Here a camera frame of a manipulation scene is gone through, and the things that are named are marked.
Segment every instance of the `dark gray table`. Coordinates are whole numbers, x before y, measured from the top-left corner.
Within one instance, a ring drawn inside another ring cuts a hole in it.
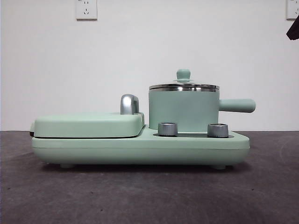
[[[242,164],[42,164],[28,132],[1,132],[2,224],[298,224],[299,132],[240,132]]]

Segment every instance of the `appliance foot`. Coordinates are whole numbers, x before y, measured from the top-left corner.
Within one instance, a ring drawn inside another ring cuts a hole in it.
[[[222,165],[216,165],[216,166],[210,166],[210,168],[216,169],[216,170],[221,170],[221,169],[225,169],[226,166],[222,166]]]
[[[74,164],[60,164],[60,167],[63,169],[70,169],[70,168],[75,167],[75,165]]]

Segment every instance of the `stainless steel lid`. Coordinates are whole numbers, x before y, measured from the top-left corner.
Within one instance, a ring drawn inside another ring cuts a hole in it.
[[[193,82],[193,80],[190,80],[190,74],[188,69],[179,69],[177,71],[177,80],[169,84],[152,85],[149,89],[151,91],[219,91],[219,86]]]

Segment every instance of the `electrical socket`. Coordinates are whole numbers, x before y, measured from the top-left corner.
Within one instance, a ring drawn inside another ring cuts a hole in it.
[[[299,0],[287,0],[286,4],[286,19],[296,19],[299,15]]]
[[[97,0],[76,0],[77,20],[97,20],[98,1]]]

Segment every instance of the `appliance base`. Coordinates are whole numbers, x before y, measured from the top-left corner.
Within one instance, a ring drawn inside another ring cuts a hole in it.
[[[249,138],[229,132],[230,138],[162,137],[144,126],[133,138],[32,138],[34,153],[44,162],[72,168],[75,164],[209,165],[214,169],[243,162]]]

